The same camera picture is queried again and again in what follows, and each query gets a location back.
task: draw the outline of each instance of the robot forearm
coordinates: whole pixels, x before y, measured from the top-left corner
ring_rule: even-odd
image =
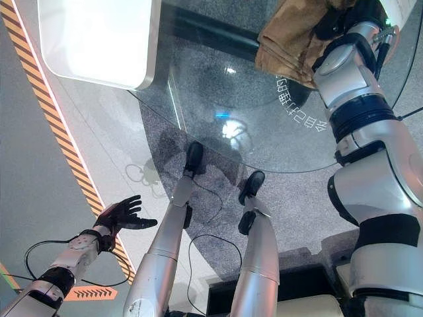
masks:
[[[80,281],[101,251],[100,242],[110,230],[95,226],[74,238],[51,266],[0,313],[0,317],[54,316],[71,288]]]

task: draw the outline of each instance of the brown cloth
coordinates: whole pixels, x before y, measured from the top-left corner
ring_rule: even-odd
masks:
[[[331,40],[319,40],[313,28],[330,6],[346,9],[355,0],[281,0],[258,36],[256,67],[315,88],[312,66]]]

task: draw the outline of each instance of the orange arrow sign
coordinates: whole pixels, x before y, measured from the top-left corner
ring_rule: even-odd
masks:
[[[114,300],[117,294],[117,290],[112,287],[75,286],[66,296],[65,301]]]

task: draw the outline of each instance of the glass table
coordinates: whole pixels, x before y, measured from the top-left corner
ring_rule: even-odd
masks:
[[[254,68],[254,37],[276,3],[164,1],[155,79],[149,88],[132,93],[236,162],[270,172],[325,168],[336,162],[336,143],[319,93]],[[421,12],[419,2],[381,72],[379,82],[392,106],[412,66]],[[232,42],[225,43],[231,38],[237,43],[233,48]]]

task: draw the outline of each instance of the finger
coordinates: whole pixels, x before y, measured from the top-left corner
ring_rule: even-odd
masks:
[[[140,195],[135,195],[135,196],[132,196],[132,197],[129,197],[129,198],[126,198],[126,199],[122,200],[119,204],[129,205],[134,200],[139,200],[140,198],[141,198]]]
[[[141,200],[137,200],[137,201],[133,201],[133,202],[131,202],[130,204],[129,204],[129,208],[131,209],[132,207],[135,207],[135,206],[139,206],[139,205],[141,205],[141,203],[142,203],[142,201]]]
[[[157,225],[155,219],[140,219],[137,217],[123,216],[118,219],[118,226],[125,229],[139,230]]]
[[[134,201],[134,200],[140,200],[141,199],[141,195],[135,195],[129,198],[126,198],[126,201],[128,201],[129,203]]]
[[[128,210],[128,212],[126,214],[127,215],[133,215],[134,213],[137,213],[138,211],[141,211],[141,207],[132,208],[132,209]]]

